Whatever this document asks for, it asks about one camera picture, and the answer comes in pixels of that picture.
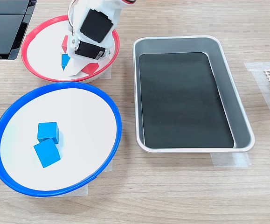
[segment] cube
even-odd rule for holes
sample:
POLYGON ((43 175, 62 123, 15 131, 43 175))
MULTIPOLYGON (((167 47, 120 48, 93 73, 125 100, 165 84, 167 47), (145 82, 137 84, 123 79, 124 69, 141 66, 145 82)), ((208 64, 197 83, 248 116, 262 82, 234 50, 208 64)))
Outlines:
POLYGON ((99 67, 98 63, 90 63, 85 68, 83 68, 81 71, 88 74, 88 75, 93 75, 93 73, 96 72, 98 67, 99 67))
POLYGON ((63 70, 64 70, 65 67, 68 65, 69 60, 70 60, 69 55, 67 55, 67 54, 61 55, 61 66, 62 66, 62 69, 63 69, 63 70))
POLYGON ((59 128, 56 122, 39 123, 37 131, 37 139, 43 142, 52 139, 55 144, 59 143, 59 128))
POLYGON ((64 51, 64 53, 66 54, 66 51, 67 51, 67 49, 68 49, 68 35, 66 35, 65 37, 64 37, 64 40, 63 40, 63 42, 62 42, 62 49, 63 49, 63 51, 64 51))
POLYGON ((36 154, 41 161, 42 167, 46 168, 59 161, 59 151, 52 139, 42 141, 34 146, 36 154))

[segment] silver tray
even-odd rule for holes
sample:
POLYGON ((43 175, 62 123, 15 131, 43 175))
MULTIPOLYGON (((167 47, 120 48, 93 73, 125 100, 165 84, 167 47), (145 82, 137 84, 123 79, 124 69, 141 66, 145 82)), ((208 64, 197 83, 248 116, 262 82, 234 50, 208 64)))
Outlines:
POLYGON ((247 152, 255 144, 255 137, 232 78, 221 43, 211 36, 141 38, 133 45, 134 97, 136 140, 149 153, 214 153, 247 152), (193 53, 207 55, 211 71, 231 130, 234 145, 231 148, 151 148, 145 145, 142 115, 139 57, 143 54, 193 53))

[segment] blue block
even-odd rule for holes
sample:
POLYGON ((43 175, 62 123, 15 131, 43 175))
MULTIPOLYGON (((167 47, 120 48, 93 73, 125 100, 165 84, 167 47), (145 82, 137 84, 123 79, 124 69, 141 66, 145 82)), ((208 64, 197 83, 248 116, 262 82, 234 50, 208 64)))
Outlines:
POLYGON ((34 149, 44 168, 60 160, 58 149, 52 139, 45 140, 35 145, 34 149))
POLYGON ((59 128, 56 122, 39 123, 37 131, 37 139, 39 142, 52 139, 55 144, 59 143, 59 128))
POLYGON ((62 58, 61 58, 61 65, 62 65, 62 69, 64 70, 65 67, 68 65, 69 63, 69 60, 70 60, 70 57, 68 54, 63 54, 61 55, 62 58))

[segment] wooden table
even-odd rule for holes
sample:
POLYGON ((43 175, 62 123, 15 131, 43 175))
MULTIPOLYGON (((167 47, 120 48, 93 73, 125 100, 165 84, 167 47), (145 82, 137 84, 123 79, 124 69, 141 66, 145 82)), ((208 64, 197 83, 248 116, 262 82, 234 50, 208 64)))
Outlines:
MULTIPOLYGON (((69 1, 39 1, 28 32, 66 13, 69 1)), ((33 198, 0 180, 0 223, 270 224, 270 111, 244 62, 270 61, 270 0, 138 0, 117 27, 121 50, 111 80, 92 84, 118 105, 124 124, 113 172, 88 196, 33 198), (225 50, 251 121, 249 168, 215 168, 209 154, 147 154, 135 141, 132 43, 141 37, 212 35, 225 50)), ((0 61, 0 116, 19 97, 48 84, 19 55, 0 61)))

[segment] black monitor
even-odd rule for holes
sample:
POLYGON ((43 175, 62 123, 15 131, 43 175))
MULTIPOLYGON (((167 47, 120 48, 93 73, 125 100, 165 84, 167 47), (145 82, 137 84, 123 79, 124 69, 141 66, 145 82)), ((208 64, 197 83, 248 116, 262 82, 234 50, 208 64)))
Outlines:
POLYGON ((37 0, 0 0, 0 60, 17 58, 37 0))

